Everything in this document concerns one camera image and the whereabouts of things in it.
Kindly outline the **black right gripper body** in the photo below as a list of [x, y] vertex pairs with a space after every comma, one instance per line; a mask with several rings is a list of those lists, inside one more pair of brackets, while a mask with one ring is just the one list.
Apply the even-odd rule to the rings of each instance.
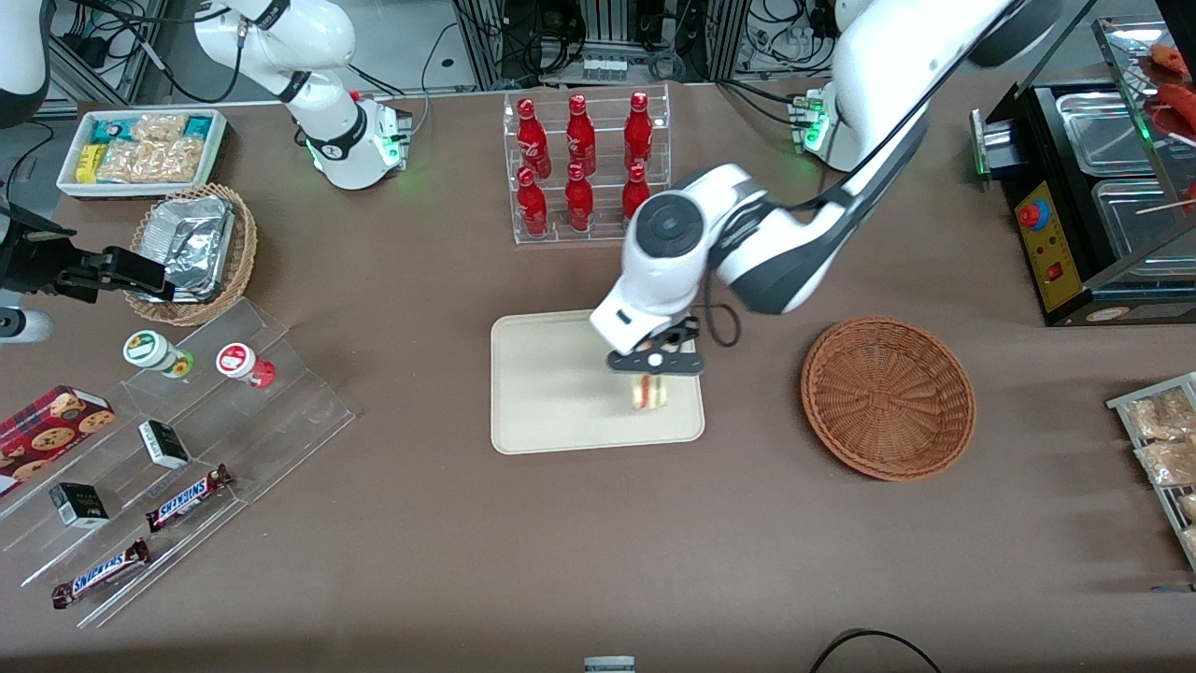
[[98, 276], [89, 264], [93, 252], [74, 246], [65, 230], [26, 208], [4, 206], [7, 230], [1, 246], [1, 285], [17, 294], [62, 295], [98, 301]]

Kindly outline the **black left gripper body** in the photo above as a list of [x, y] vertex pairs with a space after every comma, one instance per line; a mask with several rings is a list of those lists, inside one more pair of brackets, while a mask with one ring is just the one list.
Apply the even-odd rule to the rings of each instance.
[[700, 320], [688, 316], [660, 334], [646, 337], [629, 354], [608, 353], [608, 366], [611, 371], [643, 375], [700, 375], [704, 371], [704, 357], [685, 350], [700, 331]]

